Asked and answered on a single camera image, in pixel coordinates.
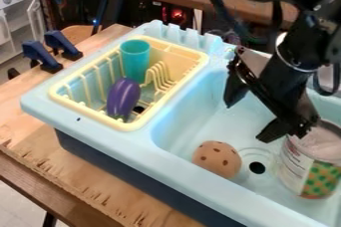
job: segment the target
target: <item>black robotic arm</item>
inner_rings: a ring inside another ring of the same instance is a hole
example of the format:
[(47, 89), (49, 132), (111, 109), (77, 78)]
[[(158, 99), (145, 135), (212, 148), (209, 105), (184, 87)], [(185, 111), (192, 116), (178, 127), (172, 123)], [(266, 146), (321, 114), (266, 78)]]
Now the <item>black robotic arm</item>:
[[(257, 54), (236, 48), (235, 57), (228, 65), (224, 100), (231, 108), (247, 91), (252, 91), (276, 115), (257, 136), (259, 140), (271, 142), (286, 134), (303, 137), (320, 120), (306, 94), (308, 79), (315, 76), (314, 87), (324, 96), (334, 94), (339, 88), (341, 0), (255, 1), (289, 2), (298, 8), (299, 16), (268, 62), (259, 64), (261, 58)], [(219, 14), (231, 19), (221, 0), (211, 2)], [(332, 92), (324, 91), (318, 83), (317, 70), (324, 65), (334, 66)]]

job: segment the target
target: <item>can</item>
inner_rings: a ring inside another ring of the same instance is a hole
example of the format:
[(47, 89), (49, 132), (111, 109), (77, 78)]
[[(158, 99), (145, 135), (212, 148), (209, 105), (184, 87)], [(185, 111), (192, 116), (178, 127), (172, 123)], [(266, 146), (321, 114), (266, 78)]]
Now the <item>can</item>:
[(277, 176), (301, 197), (332, 195), (341, 179), (341, 128), (322, 120), (302, 139), (288, 136), (279, 154)]

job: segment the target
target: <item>blue clamp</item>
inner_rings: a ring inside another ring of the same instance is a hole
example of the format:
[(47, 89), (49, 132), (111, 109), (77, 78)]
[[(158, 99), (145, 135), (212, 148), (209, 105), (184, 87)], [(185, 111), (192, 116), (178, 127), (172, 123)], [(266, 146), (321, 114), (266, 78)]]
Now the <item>blue clamp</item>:
[(40, 61), (42, 64), (40, 68), (43, 71), (55, 74), (63, 69), (63, 65), (50, 55), (39, 41), (25, 41), (22, 44), (24, 57), (28, 57), (32, 62)]
[(83, 57), (83, 53), (61, 33), (60, 31), (48, 31), (45, 33), (45, 44), (53, 49), (53, 53), (58, 55), (58, 50), (63, 49), (62, 56), (70, 61), (76, 61)]

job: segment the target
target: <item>purple eggplant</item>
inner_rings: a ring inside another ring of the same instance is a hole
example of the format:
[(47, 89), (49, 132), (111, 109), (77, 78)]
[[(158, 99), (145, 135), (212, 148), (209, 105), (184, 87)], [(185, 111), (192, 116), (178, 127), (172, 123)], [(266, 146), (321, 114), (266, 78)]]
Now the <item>purple eggplant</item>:
[(110, 88), (107, 98), (107, 113), (109, 116), (126, 122), (141, 95), (138, 83), (131, 79), (121, 78)]

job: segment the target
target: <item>drain hole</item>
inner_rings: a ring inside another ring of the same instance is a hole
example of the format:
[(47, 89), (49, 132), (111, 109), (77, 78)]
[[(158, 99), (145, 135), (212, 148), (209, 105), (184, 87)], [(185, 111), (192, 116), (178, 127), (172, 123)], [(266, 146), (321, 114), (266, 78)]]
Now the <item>drain hole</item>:
[(136, 106), (133, 109), (134, 112), (139, 113), (139, 114), (141, 114), (144, 110), (145, 110), (145, 108), (141, 107), (141, 106)]
[(250, 170), (255, 174), (262, 174), (265, 172), (265, 166), (257, 161), (252, 162), (249, 165)]

